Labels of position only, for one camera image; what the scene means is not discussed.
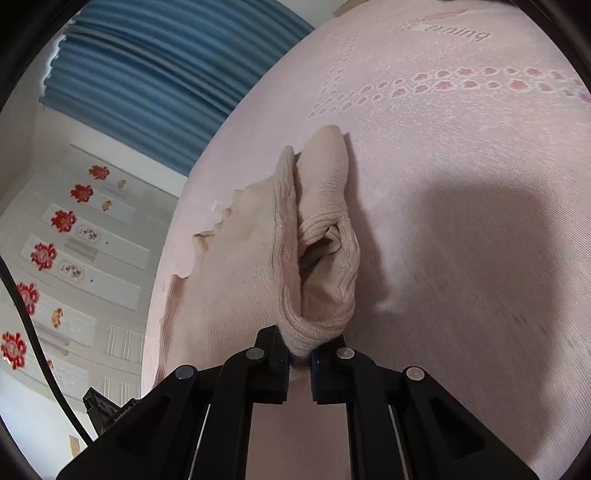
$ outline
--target curtain fold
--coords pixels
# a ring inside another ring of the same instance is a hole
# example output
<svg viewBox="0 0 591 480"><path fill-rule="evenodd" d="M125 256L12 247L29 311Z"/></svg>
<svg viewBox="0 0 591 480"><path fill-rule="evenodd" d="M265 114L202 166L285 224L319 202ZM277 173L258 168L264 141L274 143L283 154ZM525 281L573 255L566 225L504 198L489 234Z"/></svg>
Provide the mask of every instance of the curtain fold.
<svg viewBox="0 0 591 480"><path fill-rule="evenodd" d="M179 173L312 27L275 0L93 0L41 103Z"/></svg>

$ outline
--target silver screw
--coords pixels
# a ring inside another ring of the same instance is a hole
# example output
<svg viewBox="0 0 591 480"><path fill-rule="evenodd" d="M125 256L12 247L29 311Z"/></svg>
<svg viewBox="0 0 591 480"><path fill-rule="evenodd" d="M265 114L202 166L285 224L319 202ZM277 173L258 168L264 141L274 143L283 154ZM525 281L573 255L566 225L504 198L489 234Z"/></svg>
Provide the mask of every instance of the silver screw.
<svg viewBox="0 0 591 480"><path fill-rule="evenodd" d="M336 356L338 356L341 360L351 360L355 356L355 350L349 348L348 346L344 346L336 351Z"/></svg>
<svg viewBox="0 0 591 480"><path fill-rule="evenodd" d="M186 380L187 378L191 378L194 372L195 369L191 365L181 365L174 371L174 375L179 380Z"/></svg>
<svg viewBox="0 0 591 480"><path fill-rule="evenodd" d="M418 382L419 380L425 378L425 372L422 368L411 367L407 369L407 377Z"/></svg>
<svg viewBox="0 0 591 480"><path fill-rule="evenodd" d="M259 348L259 347L256 347L256 346L254 346L252 348L249 348L246 351L246 357L249 360L260 360L264 356L265 356L265 351L262 348Z"/></svg>

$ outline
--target red flower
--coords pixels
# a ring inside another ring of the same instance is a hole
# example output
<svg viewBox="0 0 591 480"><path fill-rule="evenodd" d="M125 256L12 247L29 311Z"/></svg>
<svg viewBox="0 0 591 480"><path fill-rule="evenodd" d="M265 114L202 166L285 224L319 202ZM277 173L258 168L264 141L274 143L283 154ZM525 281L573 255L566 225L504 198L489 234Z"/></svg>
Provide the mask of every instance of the red flower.
<svg viewBox="0 0 591 480"><path fill-rule="evenodd" d="M74 212L65 212L58 210L54 218L51 219L51 224L57 228L60 233L67 233L72 230L72 225L76 223L76 215Z"/></svg>
<svg viewBox="0 0 591 480"><path fill-rule="evenodd" d="M27 346L21 338L21 334L12 335L6 332L2 335L2 356L12 365L12 369L22 368L25 366L25 353Z"/></svg>
<svg viewBox="0 0 591 480"><path fill-rule="evenodd" d="M31 254L31 262L36 263L39 271L49 270L53 266L53 261L57 257L57 250L53 248L53 244L37 244L35 251Z"/></svg>
<svg viewBox="0 0 591 480"><path fill-rule="evenodd" d="M93 165L88 170L88 173L90 173L95 178L95 180L104 180L111 172L107 167L99 167L98 165Z"/></svg>
<svg viewBox="0 0 591 480"><path fill-rule="evenodd" d="M18 292L21 294L22 300L27 307L29 315L35 314L35 304L39 301L39 292L35 288L35 284L31 283L28 287L20 282L18 284Z"/></svg>
<svg viewBox="0 0 591 480"><path fill-rule="evenodd" d="M74 197L78 203L88 202L92 194L94 194L94 190L90 185L86 187L84 185L80 185L79 183L76 184L74 190L70 190L70 196Z"/></svg>

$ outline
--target pink fabric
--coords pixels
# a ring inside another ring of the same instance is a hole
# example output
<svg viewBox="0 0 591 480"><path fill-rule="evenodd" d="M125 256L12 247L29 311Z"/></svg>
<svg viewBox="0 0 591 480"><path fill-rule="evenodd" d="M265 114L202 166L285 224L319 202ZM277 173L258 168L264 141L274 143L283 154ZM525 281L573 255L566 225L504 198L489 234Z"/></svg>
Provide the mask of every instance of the pink fabric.
<svg viewBox="0 0 591 480"><path fill-rule="evenodd" d="M541 479L558 478L591 432L590 102L508 5L371 0L322 26L191 173L158 270L142 391L168 282L193 266L191 236L268 177L283 146L334 123L361 249L349 344L389 368L421 365ZM249 478L346 478L344 411L311 405L308 389L295 382L286 410L255 407Z"/></svg>

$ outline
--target blue curtain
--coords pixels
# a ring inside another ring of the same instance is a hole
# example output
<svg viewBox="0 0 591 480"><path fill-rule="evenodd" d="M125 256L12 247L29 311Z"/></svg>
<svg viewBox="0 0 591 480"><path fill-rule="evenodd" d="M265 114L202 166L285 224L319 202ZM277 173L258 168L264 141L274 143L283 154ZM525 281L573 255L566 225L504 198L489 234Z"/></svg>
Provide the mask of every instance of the blue curtain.
<svg viewBox="0 0 591 480"><path fill-rule="evenodd" d="M275 0L93 0L66 27L41 102L188 175L311 31Z"/></svg>

